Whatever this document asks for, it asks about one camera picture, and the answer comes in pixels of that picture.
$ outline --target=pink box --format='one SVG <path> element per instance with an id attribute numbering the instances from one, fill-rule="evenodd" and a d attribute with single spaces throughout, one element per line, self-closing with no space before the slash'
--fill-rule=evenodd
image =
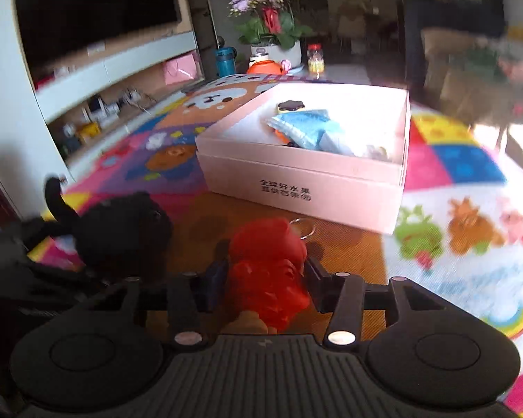
<path id="1" fill-rule="evenodd" d="M 386 140 L 392 161 L 282 146 L 266 120 L 286 100 L 327 109 L 369 144 Z M 405 184 L 409 125 L 406 90 L 281 83 L 202 132 L 197 157 L 212 192 L 391 234 Z"/>

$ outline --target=play mat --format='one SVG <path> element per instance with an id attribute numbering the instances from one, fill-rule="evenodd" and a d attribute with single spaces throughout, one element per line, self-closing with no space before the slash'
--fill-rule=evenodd
<path id="1" fill-rule="evenodd" d="M 207 192 L 195 157 L 198 133 L 287 80 L 296 78 L 234 75 L 209 83 L 105 153 L 68 190 L 66 201 L 83 211 L 110 196 L 145 190 L 175 223 L 168 270 L 204 269 L 226 256 L 229 237 L 243 223 L 299 216 Z M 367 282 L 409 277 L 505 333 L 522 357 L 522 375 L 506 403 L 523 415 L 523 171 L 481 148 L 458 122 L 416 106 L 411 112 L 407 180 L 394 234 L 314 219 L 308 253 L 328 271 L 357 273 Z M 66 269 L 79 264 L 63 240 L 45 241 L 32 256 Z M 364 318 L 363 338 L 384 327 L 380 311 L 366 311 Z M 321 337 L 328 320 L 307 309 L 289 331 Z"/>

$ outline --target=pink bag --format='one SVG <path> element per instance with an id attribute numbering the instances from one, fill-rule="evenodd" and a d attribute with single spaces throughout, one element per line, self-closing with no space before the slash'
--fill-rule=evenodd
<path id="1" fill-rule="evenodd" d="M 186 53 L 173 60 L 165 61 L 163 64 L 165 73 L 165 84 L 173 85 L 174 83 L 187 82 L 197 77 L 196 61 L 193 53 Z"/>

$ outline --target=white pot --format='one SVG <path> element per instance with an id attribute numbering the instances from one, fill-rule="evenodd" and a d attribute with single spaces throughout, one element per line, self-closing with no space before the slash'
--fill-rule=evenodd
<path id="1" fill-rule="evenodd" d="M 300 41 L 297 40 L 294 46 L 288 50 L 283 50 L 281 46 L 250 46 L 252 55 L 258 52 L 258 49 L 265 49 L 269 53 L 269 59 L 275 63 L 281 63 L 282 60 L 289 60 L 291 67 L 297 67 L 302 62 L 302 52 L 300 50 Z"/>

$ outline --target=teal water bottle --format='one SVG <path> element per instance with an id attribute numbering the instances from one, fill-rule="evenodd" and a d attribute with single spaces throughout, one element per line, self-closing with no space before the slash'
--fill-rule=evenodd
<path id="1" fill-rule="evenodd" d="M 226 77 L 227 75 L 236 74 L 236 66 L 234 59 L 236 58 L 237 52 L 234 47 L 221 47 L 215 50 L 217 57 L 217 71 L 219 77 Z"/>

